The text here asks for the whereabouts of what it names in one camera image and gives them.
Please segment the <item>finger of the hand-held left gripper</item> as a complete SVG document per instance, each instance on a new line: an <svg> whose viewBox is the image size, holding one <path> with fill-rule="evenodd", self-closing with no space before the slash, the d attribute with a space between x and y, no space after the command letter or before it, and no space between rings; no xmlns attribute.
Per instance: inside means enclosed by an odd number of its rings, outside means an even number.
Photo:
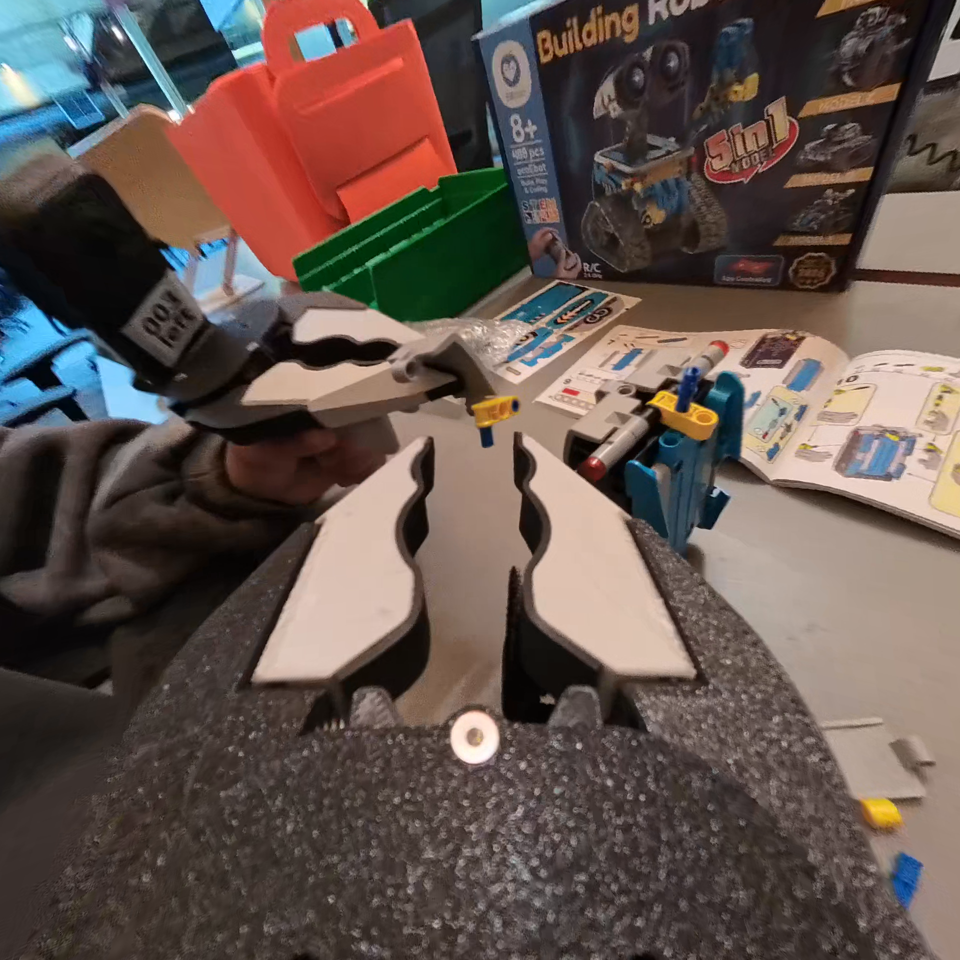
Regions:
<svg viewBox="0 0 960 960"><path fill-rule="evenodd" d="M463 396L469 376L450 364L422 359L423 337L328 335L292 343L292 356L255 378L244 391L246 410L302 411L323 426L348 426L406 411L437 396Z"/></svg>
<svg viewBox="0 0 960 960"><path fill-rule="evenodd" d="M424 338L367 306L312 307L292 326L291 357L301 364L379 364Z"/></svg>

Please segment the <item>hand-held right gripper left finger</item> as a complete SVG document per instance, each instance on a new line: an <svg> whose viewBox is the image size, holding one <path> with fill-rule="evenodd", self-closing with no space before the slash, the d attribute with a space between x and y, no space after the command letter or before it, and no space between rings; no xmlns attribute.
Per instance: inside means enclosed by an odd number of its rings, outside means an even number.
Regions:
<svg viewBox="0 0 960 960"><path fill-rule="evenodd" d="M435 445L418 437L330 507L252 667L263 688L379 687L398 698L426 670L430 628L416 555L429 532Z"/></svg>

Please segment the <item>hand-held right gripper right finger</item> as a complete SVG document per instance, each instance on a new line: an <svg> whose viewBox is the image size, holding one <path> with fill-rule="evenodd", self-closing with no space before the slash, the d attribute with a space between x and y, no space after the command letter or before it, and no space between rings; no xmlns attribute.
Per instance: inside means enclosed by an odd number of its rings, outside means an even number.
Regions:
<svg viewBox="0 0 960 960"><path fill-rule="evenodd" d="M551 710L583 686L610 710L632 684L697 680L629 515L524 433L512 464L530 557L510 572L506 708Z"/></svg>

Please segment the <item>grey blue toy brick assembly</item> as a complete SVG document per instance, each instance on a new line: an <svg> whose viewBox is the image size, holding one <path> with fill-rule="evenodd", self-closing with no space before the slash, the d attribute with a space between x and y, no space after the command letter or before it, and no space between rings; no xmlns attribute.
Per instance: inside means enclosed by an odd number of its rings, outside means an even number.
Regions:
<svg viewBox="0 0 960 960"><path fill-rule="evenodd" d="M715 484L718 467L741 454L744 390L721 370L729 352L722 338L602 345L557 392L592 397L566 432L562 461L680 556L730 500Z"/></svg>

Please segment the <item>brick instruction booklet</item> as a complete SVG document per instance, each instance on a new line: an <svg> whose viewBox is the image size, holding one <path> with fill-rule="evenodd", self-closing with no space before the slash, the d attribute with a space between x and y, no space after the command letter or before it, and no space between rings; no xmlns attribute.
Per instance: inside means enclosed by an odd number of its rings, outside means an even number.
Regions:
<svg viewBox="0 0 960 960"><path fill-rule="evenodd" d="M850 498L959 535L959 360L913 350L848 357L787 329L618 325L536 400L585 426L604 383L672 371L710 342L744 390L741 463L776 486Z"/></svg>

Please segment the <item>grey desk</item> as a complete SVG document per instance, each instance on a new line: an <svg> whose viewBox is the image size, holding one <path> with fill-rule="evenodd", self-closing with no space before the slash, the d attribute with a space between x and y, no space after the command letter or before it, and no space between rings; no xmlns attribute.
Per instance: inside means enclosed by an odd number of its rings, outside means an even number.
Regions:
<svg viewBox="0 0 960 960"><path fill-rule="evenodd" d="M958 287L942 278L821 295L601 287L638 297L619 322L645 329L803 330L849 355L958 357ZM506 388L522 410L496 429L490 450L447 401L392 418L402 443L427 435L436 449L429 536L417 555L431 649L400 700L410 724L499 706L507 579L529 555L512 432L562 451L567 419L536 398L590 347ZM905 850L922 862L911 915L939 958L958 958L958 541L837 495L770 486L739 463L726 463L718 484L730 502L713 530L692 538L690 563L762 638L817 721L880 717L894 738L919 737L934 757L927 795L906 807L905 828L872 842L883 860Z"/></svg>

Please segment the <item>person's left hand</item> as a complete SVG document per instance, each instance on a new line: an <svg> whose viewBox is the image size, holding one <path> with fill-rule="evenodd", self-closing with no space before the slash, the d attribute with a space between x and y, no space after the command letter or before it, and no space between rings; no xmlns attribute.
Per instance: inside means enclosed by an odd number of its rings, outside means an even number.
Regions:
<svg viewBox="0 0 960 960"><path fill-rule="evenodd" d="M382 468L388 455L336 432L313 427L288 437L241 445L228 442L224 476L247 498L306 508L334 488L362 483Z"/></svg>

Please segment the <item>green plastic bin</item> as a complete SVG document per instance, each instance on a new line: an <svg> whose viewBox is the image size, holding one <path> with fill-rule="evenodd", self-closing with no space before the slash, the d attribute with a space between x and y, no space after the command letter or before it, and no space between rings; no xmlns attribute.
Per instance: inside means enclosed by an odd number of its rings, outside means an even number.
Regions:
<svg viewBox="0 0 960 960"><path fill-rule="evenodd" d="M401 322L450 318L528 264L500 167L442 176L293 258L305 292L338 294Z"/></svg>

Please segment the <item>tan board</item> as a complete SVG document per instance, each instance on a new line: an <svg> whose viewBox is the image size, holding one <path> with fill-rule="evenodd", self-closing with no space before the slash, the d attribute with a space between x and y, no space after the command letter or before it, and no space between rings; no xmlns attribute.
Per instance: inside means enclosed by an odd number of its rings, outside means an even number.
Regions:
<svg viewBox="0 0 960 960"><path fill-rule="evenodd" d="M186 251L183 282L203 309L216 311L258 291L263 280L236 272L238 234L171 141L175 126L166 111L138 104L66 152L102 176L153 239ZM221 279L198 293L202 246L222 239Z"/></svg>

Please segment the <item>blue sticker sheet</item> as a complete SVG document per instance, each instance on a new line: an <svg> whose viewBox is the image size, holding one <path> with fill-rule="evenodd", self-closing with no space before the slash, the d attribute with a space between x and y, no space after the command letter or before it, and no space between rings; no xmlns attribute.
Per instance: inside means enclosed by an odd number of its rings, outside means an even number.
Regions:
<svg viewBox="0 0 960 960"><path fill-rule="evenodd" d="M603 331L641 300L570 281L556 280L492 318L499 335L513 335L494 351L491 372L519 384Z"/></svg>

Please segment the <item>orange plastic carrier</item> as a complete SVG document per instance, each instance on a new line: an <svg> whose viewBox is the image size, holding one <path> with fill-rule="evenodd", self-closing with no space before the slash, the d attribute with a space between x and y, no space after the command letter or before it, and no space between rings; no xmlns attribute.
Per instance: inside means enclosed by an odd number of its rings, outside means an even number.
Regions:
<svg viewBox="0 0 960 960"><path fill-rule="evenodd" d="M413 22L356 1L267 9L263 62L210 84L167 136L274 276L333 234L456 173Z"/></svg>

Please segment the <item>toy robot kit box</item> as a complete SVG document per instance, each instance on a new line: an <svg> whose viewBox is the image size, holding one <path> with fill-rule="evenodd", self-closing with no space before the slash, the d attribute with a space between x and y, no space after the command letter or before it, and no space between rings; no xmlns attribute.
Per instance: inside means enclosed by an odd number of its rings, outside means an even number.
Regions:
<svg viewBox="0 0 960 960"><path fill-rule="evenodd" d="M528 2L472 37L534 276L846 290L954 2Z"/></svg>

